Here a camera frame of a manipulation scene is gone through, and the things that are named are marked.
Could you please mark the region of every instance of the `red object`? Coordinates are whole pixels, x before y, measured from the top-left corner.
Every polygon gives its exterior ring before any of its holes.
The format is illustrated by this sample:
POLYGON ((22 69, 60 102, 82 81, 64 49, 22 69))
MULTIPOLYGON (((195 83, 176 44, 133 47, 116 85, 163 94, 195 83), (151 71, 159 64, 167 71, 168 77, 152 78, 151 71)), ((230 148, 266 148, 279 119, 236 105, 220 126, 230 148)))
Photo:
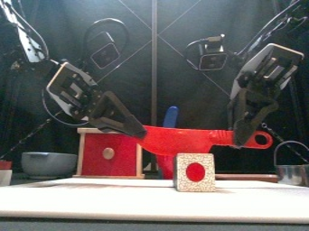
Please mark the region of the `red object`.
POLYGON ((136 176, 136 142, 124 134, 85 134, 80 175, 136 176), (104 150, 113 156, 104 157, 104 150))
POLYGON ((10 170, 12 169, 12 162, 0 161, 0 170, 10 170))
POLYGON ((200 163, 192 162, 185 170, 188 180, 197 182, 204 177, 204 167, 200 163))
MULTIPOLYGON (((155 126, 144 126, 147 135, 139 139, 137 144, 148 152, 156 155, 157 166, 161 169, 163 178, 172 179, 172 157, 177 153, 208 153, 212 145, 234 146, 232 131, 175 129, 155 126)), ((256 131, 247 143, 246 148, 266 149, 271 146, 271 136, 256 131), (263 136, 264 144, 255 141, 255 136, 263 136)))

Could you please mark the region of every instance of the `black backdrop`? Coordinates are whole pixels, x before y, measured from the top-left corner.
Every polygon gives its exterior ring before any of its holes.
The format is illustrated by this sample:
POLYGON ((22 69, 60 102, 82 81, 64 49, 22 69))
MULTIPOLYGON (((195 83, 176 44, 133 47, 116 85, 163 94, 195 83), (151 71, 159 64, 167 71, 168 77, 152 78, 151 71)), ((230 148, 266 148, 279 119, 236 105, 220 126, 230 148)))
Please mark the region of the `black backdrop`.
MULTIPOLYGON (((179 128, 227 129, 228 93, 235 70, 201 73, 189 68, 181 54, 185 45, 220 33, 226 48, 239 51, 287 1, 268 0, 24 0, 28 22, 42 36, 50 59, 76 64, 82 34, 98 19, 117 18, 129 30, 129 46, 121 53, 120 66, 109 65, 94 73, 102 90, 112 90, 144 125, 151 123, 152 57, 156 60, 156 125, 161 125, 169 106, 179 108, 179 128), (156 26, 156 50, 152 51, 152 26, 156 26)), ((117 28, 108 30, 115 39, 117 28)), ((307 33, 292 44, 307 54, 307 33)), ((296 79, 282 92, 279 110, 266 118, 267 125, 286 140, 307 143, 307 60, 296 79)), ((1 72, 1 153, 49 118, 41 103, 45 82, 32 75, 1 72)), ((53 113, 58 110, 52 102, 53 113)), ((272 151, 213 147, 218 172, 271 172, 272 151)), ((52 121, 6 156, 20 168, 20 153, 78 152, 76 128, 52 121)), ((292 162, 284 155, 282 161, 292 162)))

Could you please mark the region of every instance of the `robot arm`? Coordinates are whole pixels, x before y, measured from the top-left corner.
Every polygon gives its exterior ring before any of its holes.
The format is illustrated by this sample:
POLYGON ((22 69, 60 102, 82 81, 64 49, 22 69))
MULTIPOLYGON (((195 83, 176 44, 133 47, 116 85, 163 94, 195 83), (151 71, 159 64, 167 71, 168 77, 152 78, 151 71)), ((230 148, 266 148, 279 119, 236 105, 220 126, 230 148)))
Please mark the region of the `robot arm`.
POLYGON ((294 75, 303 55, 272 43, 243 65, 228 102, 228 129, 243 146, 267 114, 278 109, 276 97, 294 75))
POLYGON ((90 76, 68 62, 46 86, 46 91, 64 112, 88 120, 98 130, 112 130, 141 138, 145 130, 110 91, 101 92, 90 76))

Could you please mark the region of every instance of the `speckled block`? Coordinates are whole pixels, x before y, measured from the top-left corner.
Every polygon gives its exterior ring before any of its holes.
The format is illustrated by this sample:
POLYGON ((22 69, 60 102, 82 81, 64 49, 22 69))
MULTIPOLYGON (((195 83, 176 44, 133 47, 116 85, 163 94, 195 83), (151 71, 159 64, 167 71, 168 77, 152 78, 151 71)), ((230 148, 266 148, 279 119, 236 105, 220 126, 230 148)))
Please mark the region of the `speckled block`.
POLYGON ((179 153, 173 160, 173 184, 177 191, 215 191, 215 165, 211 153, 179 153))

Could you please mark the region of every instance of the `metal pot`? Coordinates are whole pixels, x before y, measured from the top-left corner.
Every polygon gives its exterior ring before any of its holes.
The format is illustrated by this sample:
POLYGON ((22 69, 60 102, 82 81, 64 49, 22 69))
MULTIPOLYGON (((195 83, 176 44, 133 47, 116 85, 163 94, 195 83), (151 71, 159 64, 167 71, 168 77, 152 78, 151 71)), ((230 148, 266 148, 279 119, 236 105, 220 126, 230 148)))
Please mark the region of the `metal pot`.
POLYGON ((276 146, 275 151, 274 151, 274 165, 276 169, 278 183, 309 187, 309 164, 276 165, 278 148, 287 143, 296 143, 309 152, 309 148, 302 143, 295 142, 295 141, 282 142, 276 146))
POLYGON ((72 175, 77 155, 57 152, 24 152, 21 169, 32 179, 54 179, 72 175))

